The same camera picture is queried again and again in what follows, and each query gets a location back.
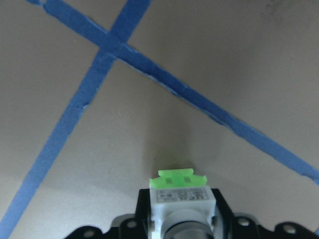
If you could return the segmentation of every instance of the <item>green connector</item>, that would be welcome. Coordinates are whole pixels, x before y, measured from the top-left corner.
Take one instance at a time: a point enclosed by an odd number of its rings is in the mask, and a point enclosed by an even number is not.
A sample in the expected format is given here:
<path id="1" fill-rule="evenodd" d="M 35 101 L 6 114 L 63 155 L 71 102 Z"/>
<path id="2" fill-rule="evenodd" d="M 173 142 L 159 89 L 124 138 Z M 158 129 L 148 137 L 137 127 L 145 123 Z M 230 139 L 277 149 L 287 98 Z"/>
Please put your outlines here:
<path id="1" fill-rule="evenodd" d="M 159 170 L 159 177 L 150 179 L 150 187 L 155 189 L 198 187 L 206 183 L 206 176 L 194 175 L 192 168 Z"/>

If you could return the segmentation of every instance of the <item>white plastic housing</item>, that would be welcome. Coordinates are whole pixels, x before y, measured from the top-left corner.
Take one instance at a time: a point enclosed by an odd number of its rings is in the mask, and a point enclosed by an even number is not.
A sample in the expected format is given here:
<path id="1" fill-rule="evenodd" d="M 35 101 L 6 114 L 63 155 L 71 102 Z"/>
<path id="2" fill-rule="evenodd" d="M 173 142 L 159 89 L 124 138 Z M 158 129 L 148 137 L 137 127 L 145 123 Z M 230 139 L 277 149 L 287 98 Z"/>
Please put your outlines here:
<path id="1" fill-rule="evenodd" d="M 211 227 L 216 199 L 209 186 L 150 188 L 150 197 L 151 220 L 155 224 L 152 239 L 162 238 L 166 230 L 179 222 L 197 221 Z"/>

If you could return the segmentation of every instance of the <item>metal cylinder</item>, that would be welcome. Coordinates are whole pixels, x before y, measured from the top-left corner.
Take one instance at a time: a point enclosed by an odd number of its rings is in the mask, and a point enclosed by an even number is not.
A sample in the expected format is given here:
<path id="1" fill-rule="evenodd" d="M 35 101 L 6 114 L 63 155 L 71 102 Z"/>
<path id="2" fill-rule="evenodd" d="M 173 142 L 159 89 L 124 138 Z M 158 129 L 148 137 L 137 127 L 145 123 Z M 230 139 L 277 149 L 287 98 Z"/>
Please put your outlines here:
<path id="1" fill-rule="evenodd" d="M 199 222 L 182 222 L 174 225 L 163 239 L 214 239 L 209 226 Z"/>

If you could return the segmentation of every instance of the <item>white label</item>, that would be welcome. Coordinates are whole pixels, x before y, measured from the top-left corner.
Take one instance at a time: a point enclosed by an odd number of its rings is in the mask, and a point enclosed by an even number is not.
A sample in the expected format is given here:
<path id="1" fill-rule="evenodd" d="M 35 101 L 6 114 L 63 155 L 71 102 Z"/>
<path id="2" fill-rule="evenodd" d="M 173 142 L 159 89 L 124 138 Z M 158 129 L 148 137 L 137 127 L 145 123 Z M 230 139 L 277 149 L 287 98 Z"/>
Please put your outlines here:
<path id="1" fill-rule="evenodd" d="M 205 188 L 157 190 L 158 203 L 208 200 Z"/>

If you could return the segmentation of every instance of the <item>blue tape strip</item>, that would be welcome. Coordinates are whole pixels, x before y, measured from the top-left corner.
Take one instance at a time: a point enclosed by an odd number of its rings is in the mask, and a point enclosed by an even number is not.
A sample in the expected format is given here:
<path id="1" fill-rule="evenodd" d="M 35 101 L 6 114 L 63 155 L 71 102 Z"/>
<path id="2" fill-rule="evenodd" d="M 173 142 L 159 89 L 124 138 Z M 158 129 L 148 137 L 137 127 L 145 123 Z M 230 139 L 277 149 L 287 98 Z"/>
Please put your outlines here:
<path id="1" fill-rule="evenodd" d="M 42 0 L 27 0 L 29 3 L 31 4 L 35 4 L 35 5 L 42 5 Z"/>
<path id="2" fill-rule="evenodd" d="M 7 239 L 10 237 L 27 205 L 63 148 L 68 136 L 71 134 L 86 107 L 92 102 L 94 96 L 99 90 L 104 78 L 116 60 L 117 53 L 123 46 L 122 42 L 129 39 L 149 4 L 150 0 L 128 0 L 127 4 L 124 6 L 115 21 L 110 33 L 103 36 L 107 41 L 103 42 L 103 44 L 108 44 L 110 47 L 105 47 L 99 50 L 76 94 L 71 99 L 61 119 L 55 126 L 48 141 L 25 177 L 22 185 L 0 222 L 0 239 Z M 63 12 L 62 15 L 67 16 L 66 19 L 74 17 L 74 15 L 72 15 L 74 12 L 72 11 L 72 8 L 60 0 L 48 0 L 44 7 L 45 9 L 50 10 L 58 9 L 60 12 Z M 121 29 L 118 28 L 123 27 L 125 28 L 123 29 L 125 31 L 121 33 Z M 100 32 L 106 33 L 101 28 L 99 28 L 99 30 Z"/>
<path id="3" fill-rule="evenodd" d="M 97 24 L 91 23 L 91 21 L 85 18 L 81 13 L 74 12 L 75 10 L 73 9 L 71 11 L 73 16 L 76 15 L 76 17 L 73 19 L 65 19 L 64 13 L 61 11 L 48 10 L 47 12 L 77 33 L 86 37 L 88 40 L 96 43 L 100 47 L 103 47 L 103 40 L 100 41 L 100 39 L 104 39 L 107 36 L 107 31 L 103 30 Z M 83 24 L 87 27 L 87 31 L 94 32 L 94 34 L 86 34 L 83 32 L 82 28 L 77 27 L 77 18 L 83 19 L 85 21 Z M 301 158 L 292 154 L 278 143 L 256 131 L 249 125 L 234 118 L 230 113 L 223 110 L 204 96 L 200 95 L 183 82 L 179 81 L 176 77 L 160 68 L 157 64 L 153 63 L 138 51 L 133 50 L 129 46 L 125 45 L 118 57 L 138 71 L 141 71 L 143 74 L 153 78 L 176 96 L 188 101 L 190 104 L 206 113 L 219 124 L 230 128 L 236 135 L 246 139 L 252 145 L 271 155 L 283 165 L 303 176 L 311 178 L 313 181 L 319 184 L 319 171 L 317 169 L 307 164 Z"/>

